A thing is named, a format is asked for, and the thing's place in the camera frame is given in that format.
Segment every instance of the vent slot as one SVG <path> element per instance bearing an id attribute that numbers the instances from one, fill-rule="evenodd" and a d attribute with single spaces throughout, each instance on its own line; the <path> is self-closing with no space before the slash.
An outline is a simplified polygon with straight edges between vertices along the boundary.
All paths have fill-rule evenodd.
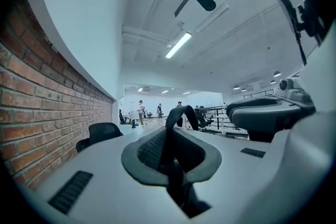
<path id="1" fill-rule="evenodd" d="M 259 158 L 262 158 L 265 155 L 265 151 L 258 151 L 258 150 L 254 150 L 253 148 L 244 148 L 242 149 L 240 152 L 246 153 L 248 155 L 252 155 L 252 156 L 256 156 Z"/>
<path id="2" fill-rule="evenodd" d="M 92 176 L 91 173 L 77 171 L 48 203 L 63 214 L 67 214 Z"/>

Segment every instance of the brick wall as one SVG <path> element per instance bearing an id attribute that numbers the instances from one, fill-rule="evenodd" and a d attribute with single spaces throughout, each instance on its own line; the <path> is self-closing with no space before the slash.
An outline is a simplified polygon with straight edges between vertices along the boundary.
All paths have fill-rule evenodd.
<path id="1" fill-rule="evenodd" d="M 47 40 L 28 1 L 14 1 L 0 26 L 0 152 L 32 189 L 76 155 L 90 124 L 112 117 L 112 100 Z"/>

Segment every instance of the office chair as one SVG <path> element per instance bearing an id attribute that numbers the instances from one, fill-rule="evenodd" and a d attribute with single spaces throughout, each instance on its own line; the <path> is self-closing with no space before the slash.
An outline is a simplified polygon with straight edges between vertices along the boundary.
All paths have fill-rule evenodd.
<path id="1" fill-rule="evenodd" d="M 123 136 L 119 128 L 111 122 L 92 124 L 89 126 L 89 133 L 89 138 L 80 140 L 76 144 L 76 150 L 78 153 L 93 144 Z"/>
<path id="2" fill-rule="evenodd" d="M 201 129 L 203 129 L 203 130 L 201 130 L 201 132 L 203 132 L 203 133 L 207 133 L 207 132 L 209 132 L 209 133 L 212 133 L 212 134 L 215 134 L 216 132 L 214 132 L 214 131 L 208 131 L 207 129 L 206 129 L 206 127 L 208 126 L 208 125 L 210 125 L 211 123 L 213 123 L 214 121 L 213 120 L 207 120 L 207 121 L 205 121 L 205 119 L 203 118 L 203 115 L 202 115 L 202 113 L 201 113 L 201 111 L 199 110 L 199 109 L 195 109 L 195 115 L 196 115 L 196 118 L 197 118 L 197 120 L 200 122 L 199 124 L 198 124 L 198 126 L 201 128 Z"/>
<path id="3" fill-rule="evenodd" d="M 119 120 L 120 120 L 120 124 L 126 124 L 124 117 L 121 114 L 121 109 L 119 109 Z"/>

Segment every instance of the fluorescent light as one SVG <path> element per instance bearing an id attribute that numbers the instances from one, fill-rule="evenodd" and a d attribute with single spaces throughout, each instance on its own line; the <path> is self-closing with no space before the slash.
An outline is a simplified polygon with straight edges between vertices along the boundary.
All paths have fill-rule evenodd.
<path id="1" fill-rule="evenodd" d="M 176 45 L 168 52 L 166 58 L 170 59 L 178 49 L 180 49 L 189 39 L 191 38 L 191 34 L 185 33 L 184 36 L 176 43 Z"/>
<path id="2" fill-rule="evenodd" d="M 278 77 L 278 76 L 280 76 L 281 75 L 281 73 L 279 72 L 279 71 L 275 71 L 274 72 L 274 77 Z"/>

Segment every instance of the person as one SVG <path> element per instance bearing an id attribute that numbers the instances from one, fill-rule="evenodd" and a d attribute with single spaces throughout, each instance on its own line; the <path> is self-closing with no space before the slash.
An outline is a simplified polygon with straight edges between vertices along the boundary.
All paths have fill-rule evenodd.
<path id="1" fill-rule="evenodd" d="M 176 107 L 179 107 L 179 106 L 182 106 L 182 102 L 181 102 L 181 101 L 179 101 L 179 102 L 177 103 L 177 106 L 176 106 Z M 177 121 L 176 124 L 178 125 L 178 127 L 182 127 L 182 126 L 183 126 L 183 118 L 181 117 L 181 118 Z"/>
<path id="2" fill-rule="evenodd" d="M 158 117 L 159 119 L 162 119 L 162 109 L 161 109 L 161 104 L 159 104 L 158 106 L 158 109 L 156 110 L 157 114 L 158 114 Z"/>
<path id="3" fill-rule="evenodd" d="M 137 109 L 138 113 L 139 113 L 139 120 L 141 122 L 141 127 L 144 127 L 143 125 L 143 121 L 142 121 L 142 115 L 143 115 L 143 108 L 144 106 L 142 105 L 142 100 L 139 101 L 139 108 Z"/>

